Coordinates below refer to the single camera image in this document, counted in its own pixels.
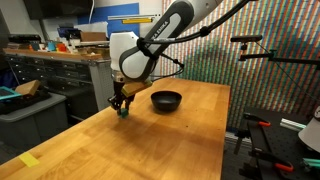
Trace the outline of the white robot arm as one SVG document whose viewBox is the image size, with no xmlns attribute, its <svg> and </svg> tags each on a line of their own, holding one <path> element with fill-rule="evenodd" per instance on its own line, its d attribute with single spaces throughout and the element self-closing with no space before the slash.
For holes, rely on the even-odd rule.
<svg viewBox="0 0 320 180">
<path fill-rule="evenodd" d="M 140 82 L 143 88 L 148 87 L 151 83 L 149 76 L 167 47 L 172 43 L 208 34 L 210 27 L 204 27 L 190 37 L 178 38 L 185 30 L 209 15 L 222 1 L 174 0 L 145 37 L 138 37 L 133 31 L 111 34 L 110 57 L 114 96 L 108 101 L 118 115 L 122 113 L 122 103 L 126 102 L 125 110 L 128 111 L 135 94 L 140 91 L 135 88 L 125 92 L 124 86 Z"/>
</svg>

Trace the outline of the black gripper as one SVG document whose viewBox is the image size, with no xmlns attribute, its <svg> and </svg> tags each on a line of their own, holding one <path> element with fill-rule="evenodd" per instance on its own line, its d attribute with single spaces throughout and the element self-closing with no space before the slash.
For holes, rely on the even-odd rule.
<svg viewBox="0 0 320 180">
<path fill-rule="evenodd" d="M 129 110 L 130 104 L 134 101 L 134 96 L 126 97 L 122 92 L 124 83 L 113 82 L 114 95 L 108 99 L 113 108 L 116 108 L 117 115 L 121 115 L 122 103 L 125 103 L 125 109 Z"/>
</svg>

